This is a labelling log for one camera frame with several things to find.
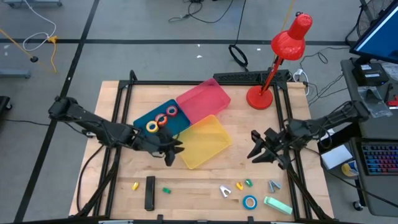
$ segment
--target blue tape roll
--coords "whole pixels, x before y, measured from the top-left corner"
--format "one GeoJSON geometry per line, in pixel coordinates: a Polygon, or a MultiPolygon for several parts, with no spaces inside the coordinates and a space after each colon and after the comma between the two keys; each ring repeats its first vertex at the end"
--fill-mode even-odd
{"type": "Polygon", "coordinates": [[[243,206],[245,207],[245,209],[248,209],[248,210],[255,209],[257,207],[256,198],[252,195],[247,195],[246,197],[243,198],[243,206]],[[251,207],[248,205],[248,200],[250,200],[250,199],[253,201],[253,206],[251,206],[251,207]]]}

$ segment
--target concrete floor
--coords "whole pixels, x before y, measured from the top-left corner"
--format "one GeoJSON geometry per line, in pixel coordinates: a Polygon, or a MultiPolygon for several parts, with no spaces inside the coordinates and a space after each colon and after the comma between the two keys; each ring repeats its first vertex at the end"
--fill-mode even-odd
{"type": "MultiPolygon", "coordinates": [[[[37,6],[35,9],[57,24],[58,38],[78,40],[93,3],[94,0],[70,0],[63,1],[63,7],[37,6]]],[[[228,4],[228,0],[207,0],[197,16],[214,20],[228,4]]],[[[288,0],[248,1],[239,38],[271,40],[280,31],[289,4],[288,0]]],[[[243,0],[235,0],[225,17],[216,24],[204,24],[192,18],[168,23],[171,17],[185,15],[188,5],[181,0],[100,0],[88,39],[233,40],[242,5],[243,0]]],[[[359,1],[301,0],[292,12],[303,11],[313,16],[314,23],[307,40],[342,41],[355,23],[358,6],[359,1]]],[[[16,39],[52,31],[51,24],[28,8],[11,9],[5,4],[0,4],[0,27],[16,39]]],[[[14,105],[8,119],[49,123],[47,110],[62,89],[77,44],[58,44],[57,47],[55,64],[58,74],[54,75],[30,63],[16,46],[0,44],[0,67],[32,71],[32,78],[27,80],[0,79],[0,95],[10,96],[14,105]]],[[[248,56],[248,69],[266,70],[271,64],[273,53],[269,45],[239,47],[248,56]]],[[[309,45],[305,54],[314,54],[324,47],[327,46],[309,45]]],[[[44,44],[33,54],[50,66],[52,49],[52,45],[44,44]]],[[[347,49],[325,50],[324,54],[329,60],[326,65],[316,57],[307,58],[303,63],[310,82],[320,88],[340,74],[340,60],[352,56],[347,49]]],[[[282,69],[294,72],[298,67],[298,62],[285,62],[282,69]]],[[[68,95],[93,111],[101,82],[127,79],[130,69],[140,80],[206,80],[214,73],[241,71],[229,55],[227,44],[85,44],[68,95]]],[[[345,88],[344,80],[334,85],[330,92],[341,88],[345,88]]],[[[311,114],[314,118],[323,116],[348,99],[347,91],[319,99],[311,106],[311,114]]],[[[1,126],[0,223],[14,220],[46,131],[46,127],[26,123],[5,122],[1,126]]],[[[24,221],[67,217],[85,145],[83,136],[64,124],[57,125],[24,221]]],[[[372,216],[366,208],[362,212],[355,211],[351,202],[358,199],[356,190],[329,175],[326,180],[336,218],[360,223],[398,222],[397,218],[372,216]]]]}

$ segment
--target colorful keyboard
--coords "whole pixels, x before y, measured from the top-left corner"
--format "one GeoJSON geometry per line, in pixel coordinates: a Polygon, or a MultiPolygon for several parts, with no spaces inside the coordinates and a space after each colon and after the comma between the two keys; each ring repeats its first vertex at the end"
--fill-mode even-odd
{"type": "Polygon", "coordinates": [[[369,175],[398,175],[398,142],[362,142],[361,149],[369,175]]]}

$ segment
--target wooden table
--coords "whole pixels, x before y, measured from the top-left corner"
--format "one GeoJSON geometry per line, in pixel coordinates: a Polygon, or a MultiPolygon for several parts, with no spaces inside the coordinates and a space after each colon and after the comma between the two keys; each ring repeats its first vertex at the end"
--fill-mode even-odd
{"type": "MultiPolygon", "coordinates": [[[[253,216],[257,221],[294,219],[292,215],[284,215],[263,203],[265,196],[271,196],[291,206],[286,171],[281,170],[276,162],[252,164],[251,160],[246,159],[254,146],[250,135],[253,129],[259,133],[263,133],[267,128],[279,130],[275,102],[272,102],[266,110],[255,110],[246,103],[246,92],[250,86],[222,87],[231,98],[231,104],[216,117],[231,136],[232,145],[193,170],[188,169],[179,156],[172,167],[167,167],[163,159],[153,158],[146,152],[122,149],[111,218],[156,219],[158,214],[163,214],[165,220],[247,220],[248,216],[253,216]],[[156,176],[155,210],[152,212],[144,210],[145,183],[149,175],[156,176]],[[244,190],[238,190],[235,183],[245,179],[251,179],[253,187],[245,186],[244,190]],[[269,192],[268,181],[271,179],[282,184],[282,189],[274,194],[269,192]],[[140,183],[136,191],[131,188],[134,182],[140,183]],[[228,186],[232,190],[228,198],[221,195],[220,185],[228,186]],[[163,187],[170,188],[172,193],[170,195],[163,193],[163,187]],[[246,195],[257,198],[256,209],[246,210],[243,207],[242,199],[246,195]]],[[[288,83],[288,87],[294,118],[309,119],[310,112],[304,86],[302,83],[288,83]]],[[[97,115],[111,120],[117,88],[118,81],[102,83],[95,110],[97,115]]],[[[134,85],[127,123],[132,124],[135,119],[148,111],[191,88],[189,85],[134,85]]],[[[283,101],[282,107],[286,118],[283,101]]],[[[99,146],[96,139],[88,140],[82,165],[99,146]]],[[[318,150],[315,142],[311,142],[308,147],[318,150]]],[[[104,150],[89,163],[84,173],[81,206],[87,202],[98,186],[103,155],[104,150]]],[[[325,213],[332,217],[328,189],[318,155],[302,151],[301,157],[308,191],[325,213]]],[[[106,198],[107,194],[108,190],[105,190],[103,197],[106,198]]],[[[106,204],[104,198],[100,214],[104,213],[106,204]]],[[[305,217],[302,196],[298,189],[297,199],[301,217],[305,217]]],[[[76,213],[75,200],[76,194],[70,214],[76,213]]]]}

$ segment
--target tape roll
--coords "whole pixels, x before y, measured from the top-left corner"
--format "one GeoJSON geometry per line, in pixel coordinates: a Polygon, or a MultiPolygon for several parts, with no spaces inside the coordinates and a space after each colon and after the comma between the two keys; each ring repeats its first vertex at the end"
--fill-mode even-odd
{"type": "Polygon", "coordinates": [[[178,113],[178,109],[177,109],[176,106],[169,106],[169,107],[166,109],[166,113],[167,113],[167,115],[169,115],[169,116],[176,116],[177,113],[178,113]]]}
{"type": "Polygon", "coordinates": [[[155,133],[157,130],[159,130],[156,121],[149,121],[146,128],[149,133],[155,133]]]}
{"type": "Polygon", "coordinates": [[[160,127],[165,126],[167,123],[166,114],[160,113],[160,114],[156,115],[155,121],[160,127]]]}
{"type": "Polygon", "coordinates": [[[243,206],[245,207],[245,209],[248,210],[253,210],[257,207],[257,200],[254,196],[252,195],[247,195],[246,197],[243,198],[243,206]],[[249,206],[248,205],[248,200],[252,200],[253,201],[253,205],[249,206]]]}

